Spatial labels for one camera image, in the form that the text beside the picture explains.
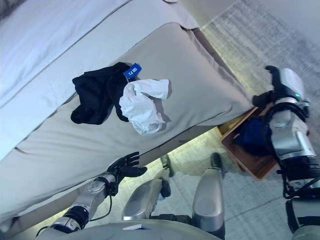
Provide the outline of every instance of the black cable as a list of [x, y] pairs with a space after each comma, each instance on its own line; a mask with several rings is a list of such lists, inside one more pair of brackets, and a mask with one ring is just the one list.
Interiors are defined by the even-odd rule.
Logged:
[[44, 227], [40, 228], [39, 231], [36, 233], [35, 237], [38, 237], [39, 234], [40, 234], [40, 232], [41, 232], [43, 229], [46, 229], [46, 228], [48, 228], [48, 227], [49, 227], [49, 226], [44, 226]]
[[103, 219], [103, 218], [105, 218], [106, 216], [108, 216], [108, 215], [111, 213], [111, 208], [112, 208], [112, 197], [111, 197], [111, 195], [109, 195], [109, 197], [110, 197], [110, 207], [109, 207], [109, 211], [107, 212], [107, 214], [106, 214], [106, 215], [103, 215], [103, 216], [100, 216], [100, 217], [97, 217], [97, 218], [95, 218], [95, 219], [91, 219], [91, 220], [90, 220], [90, 222], [93, 222], [93, 221], [96, 221], [96, 220]]
[[297, 196], [300, 193], [303, 193], [305, 190], [307, 190], [308, 187], [310, 187], [312, 184], [315, 184], [320, 180], [320, 176], [314, 178], [310, 182], [306, 183], [303, 187], [299, 188], [297, 191], [295, 191], [293, 194], [288, 194], [288, 196], [284, 196], [285, 199], [292, 199], [293, 197]]

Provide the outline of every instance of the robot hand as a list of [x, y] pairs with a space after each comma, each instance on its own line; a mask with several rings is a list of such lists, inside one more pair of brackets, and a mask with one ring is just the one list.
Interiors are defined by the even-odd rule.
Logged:
[[139, 164], [139, 161], [137, 161], [138, 159], [138, 151], [121, 157], [108, 167], [107, 173], [111, 173], [115, 176], [115, 182], [117, 184], [119, 184], [125, 177], [139, 177], [147, 171], [147, 167], [136, 167], [136, 165]]

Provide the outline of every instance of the clothing label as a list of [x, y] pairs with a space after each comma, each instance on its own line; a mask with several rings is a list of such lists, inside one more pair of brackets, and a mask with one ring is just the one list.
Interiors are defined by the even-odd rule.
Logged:
[[125, 71], [123, 75], [125, 75], [127, 79], [132, 79], [138, 75], [141, 69], [142, 68], [137, 63], [135, 63], [127, 71]]

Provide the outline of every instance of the gray carpet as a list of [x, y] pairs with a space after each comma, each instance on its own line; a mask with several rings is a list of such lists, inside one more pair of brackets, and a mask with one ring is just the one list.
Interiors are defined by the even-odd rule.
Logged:
[[238, 0], [207, 23], [205, 36], [239, 81], [253, 94], [271, 89], [266, 65], [290, 68], [303, 80], [311, 102], [307, 121], [320, 155], [320, 49], [258, 0]]
[[[288, 67], [301, 76], [313, 106], [308, 124], [310, 137], [319, 154], [319, 123], [316, 121], [319, 118], [319, 49], [272, 17], [268, 9], [255, 0], [237, 1], [202, 30], [240, 82], [253, 94], [260, 94], [271, 87], [265, 65]], [[264, 180], [256, 181], [247, 173], [238, 171], [220, 140], [218, 131], [212, 129], [168, 154], [175, 170], [175, 176], [170, 180], [172, 195], [159, 201], [153, 214], [190, 215], [200, 176], [210, 165], [209, 156], [212, 152], [219, 152], [227, 171], [223, 180], [226, 240], [290, 240], [292, 234], [287, 226], [280, 176], [274, 170]], [[135, 188], [151, 179], [161, 167], [158, 159], [148, 165], [145, 175], [126, 178], [113, 199], [110, 216], [91, 222], [88, 227], [119, 221], [122, 209]], [[104, 215], [108, 209], [109, 201], [106, 200], [96, 217]], [[51, 224], [62, 214], [13, 239], [34, 239], [40, 227]]]

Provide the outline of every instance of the white cloth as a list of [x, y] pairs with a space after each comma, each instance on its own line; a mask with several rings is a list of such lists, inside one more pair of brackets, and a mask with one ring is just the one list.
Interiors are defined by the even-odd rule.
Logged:
[[123, 96], [119, 101], [122, 115], [129, 119], [140, 135], [151, 135], [162, 128], [165, 121], [149, 96], [166, 99], [168, 91], [168, 79], [137, 80], [129, 82], [124, 87]]

